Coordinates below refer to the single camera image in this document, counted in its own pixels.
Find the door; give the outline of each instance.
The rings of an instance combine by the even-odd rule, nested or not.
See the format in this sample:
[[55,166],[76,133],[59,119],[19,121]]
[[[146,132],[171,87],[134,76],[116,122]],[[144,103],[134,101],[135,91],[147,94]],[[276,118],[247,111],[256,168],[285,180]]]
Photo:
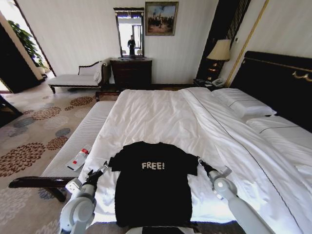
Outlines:
[[0,51],[2,56],[0,78],[13,93],[40,84],[1,24]]

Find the white duvet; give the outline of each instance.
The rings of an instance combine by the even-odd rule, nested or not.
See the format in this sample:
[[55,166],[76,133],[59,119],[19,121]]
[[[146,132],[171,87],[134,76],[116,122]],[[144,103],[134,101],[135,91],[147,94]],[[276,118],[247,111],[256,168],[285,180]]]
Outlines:
[[[95,140],[80,180],[124,145],[138,141],[175,145],[217,169],[227,165],[233,170],[228,178],[237,186],[238,196],[252,205],[276,233],[311,232],[312,188],[308,182],[206,88],[123,91]],[[109,169],[100,177],[94,222],[116,220],[118,175]],[[203,168],[198,166],[198,176],[188,175],[188,180],[192,221],[234,220],[226,201],[213,194]]]

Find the picture frame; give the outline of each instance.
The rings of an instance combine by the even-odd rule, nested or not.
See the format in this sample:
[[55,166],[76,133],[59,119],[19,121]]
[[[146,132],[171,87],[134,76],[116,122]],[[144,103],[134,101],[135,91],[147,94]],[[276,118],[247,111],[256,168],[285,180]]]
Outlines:
[[145,35],[174,36],[178,1],[145,2]]

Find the wooden dresser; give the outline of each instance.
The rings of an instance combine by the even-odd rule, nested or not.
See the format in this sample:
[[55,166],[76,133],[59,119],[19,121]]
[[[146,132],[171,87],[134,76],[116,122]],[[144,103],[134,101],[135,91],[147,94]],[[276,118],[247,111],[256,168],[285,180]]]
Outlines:
[[152,83],[150,58],[114,58],[111,60],[117,89],[149,89]]

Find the black headboard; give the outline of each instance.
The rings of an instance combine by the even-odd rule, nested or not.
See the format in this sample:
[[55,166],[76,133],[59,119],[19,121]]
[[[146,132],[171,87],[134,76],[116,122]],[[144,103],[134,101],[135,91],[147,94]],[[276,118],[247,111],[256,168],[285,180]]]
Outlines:
[[312,132],[312,58],[247,51],[230,87]]

